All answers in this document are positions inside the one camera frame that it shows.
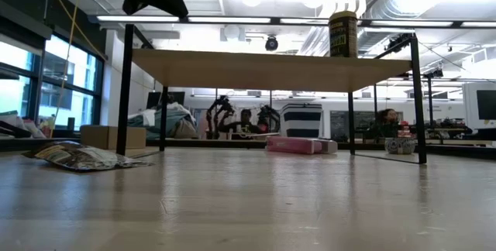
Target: wooden tabletop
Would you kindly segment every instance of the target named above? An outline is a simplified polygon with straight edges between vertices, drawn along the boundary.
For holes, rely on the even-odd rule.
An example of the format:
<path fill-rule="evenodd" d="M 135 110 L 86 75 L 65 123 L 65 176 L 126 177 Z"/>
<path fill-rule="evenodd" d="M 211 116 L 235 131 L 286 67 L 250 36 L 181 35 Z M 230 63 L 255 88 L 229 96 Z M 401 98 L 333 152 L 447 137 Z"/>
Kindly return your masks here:
<path fill-rule="evenodd" d="M 133 61 L 162 85 L 293 91 L 357 91 L 411 69 L 407 60 L 134 50 Z"/>

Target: security camera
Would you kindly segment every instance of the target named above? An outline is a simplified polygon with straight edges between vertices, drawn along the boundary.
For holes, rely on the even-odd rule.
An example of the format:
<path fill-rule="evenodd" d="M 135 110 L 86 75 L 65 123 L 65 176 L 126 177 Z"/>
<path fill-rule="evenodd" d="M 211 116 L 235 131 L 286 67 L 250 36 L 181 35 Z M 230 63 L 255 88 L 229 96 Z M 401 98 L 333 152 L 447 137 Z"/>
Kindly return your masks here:
<path fill-rule="evenodd" d="M 267 42 L 265 43 L 265 50 L 275 51 L 275 50 L 277 50 L 278 46 L 279 46 L 279 43 L 277 42 L 277 39 L 275 36 L 269 36 L 267 38 Z"/>

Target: wooden floor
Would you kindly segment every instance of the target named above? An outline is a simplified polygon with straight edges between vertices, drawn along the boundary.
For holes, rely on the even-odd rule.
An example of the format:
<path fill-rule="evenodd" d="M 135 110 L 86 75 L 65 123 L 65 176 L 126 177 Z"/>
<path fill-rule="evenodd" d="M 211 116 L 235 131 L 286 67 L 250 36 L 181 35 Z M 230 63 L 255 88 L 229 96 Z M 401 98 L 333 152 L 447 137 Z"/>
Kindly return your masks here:
<path fill-rule="evenodd" d="M 167 149 L 74 174 L 0 158 L 1 250 L 494 250 L 496 163 Z"/>

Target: plastic bag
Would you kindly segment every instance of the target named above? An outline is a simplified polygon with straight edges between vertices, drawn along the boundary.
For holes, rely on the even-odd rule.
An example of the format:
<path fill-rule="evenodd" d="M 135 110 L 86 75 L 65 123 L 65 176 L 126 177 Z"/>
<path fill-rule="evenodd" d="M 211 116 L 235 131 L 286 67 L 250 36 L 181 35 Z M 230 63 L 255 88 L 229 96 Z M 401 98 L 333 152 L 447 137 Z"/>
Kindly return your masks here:
<path fill-rule="evenodd" d="M 30 151 L 24 155 L 76 171 L 112 170 L 153 165 L 153 163 L 131 159 L 107 150 L 100 150 L 71 141 L 48 143 L 38 150 Z"/>

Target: ceiling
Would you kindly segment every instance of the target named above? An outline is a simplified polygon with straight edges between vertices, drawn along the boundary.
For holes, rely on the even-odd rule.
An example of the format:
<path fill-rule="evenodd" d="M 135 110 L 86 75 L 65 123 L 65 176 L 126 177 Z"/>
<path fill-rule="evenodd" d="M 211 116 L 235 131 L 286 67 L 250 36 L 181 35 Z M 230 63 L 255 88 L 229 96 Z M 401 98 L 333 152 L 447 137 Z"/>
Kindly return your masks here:
<path fill-rule="evenodd" d="M 243 0 L 184 0 L 184 2 L 190 15 L 316 17 L 321 15 L 322 11 L 322 6 L 308 7 L 313 6 L 315 0 L 260 0 L 260 4 L 255 7 L 244 4 Z M 374 2 L 372 5 L 374 7 L 383 3 L 381 0 L 366 0 L 366 2 L 368 5 Z M 123 0 L 79 0 L 78 5 L 89 15 L 121 15 L 123 14 L 122 3 Z M 416 19 L 492 20 L 496 17 L 495 0 L 397 0 L 395 4 L 401 9 L 414 9 L 417 12 Z M 155 8 L 146 8 L 138 14 L 167 15 Z M 179 50 L 202 48 L 203 50 L 266 53 L 265 39 L 269 35 L 275 35 L 280 45 L 278 53 L 288 54 L 295 54 L 301 49 L 311 29 L 311 27 L 304 26 L 243 26 L 248 42 L 238 43 L 237 41 L 220 41 L 220 32 L 223 27 L 221 25 L 181 24 L 139 26 L 145 34 L 150 34 L 156 46 L 161 48 Z M 180 39 L 168 39 L 167 35 L 171 31 L 179 33 Z M 496 31 L 494 30 L 417 29 L 416 34 L 422 43 L 420 60 L 424 67 L 423 70 L 443 64 L 444 70 L 452 71 L 453 75 L 462 75 L 460 72 L 463 73 L 464 70 L 457 66 L 461 66 L 473 52 L 496 43 Z M 397 36 L 397 33 L 365 33 L 365 36 L 371 42 L 360 45 L 360 50 L 369 52 L 369 54 L 378 54 L 384 50 L 384 45 L 387 45 L 390 38 Z M 403 50 L 394 58 L 409 59 L 410 56 L 407 50 Z"/>

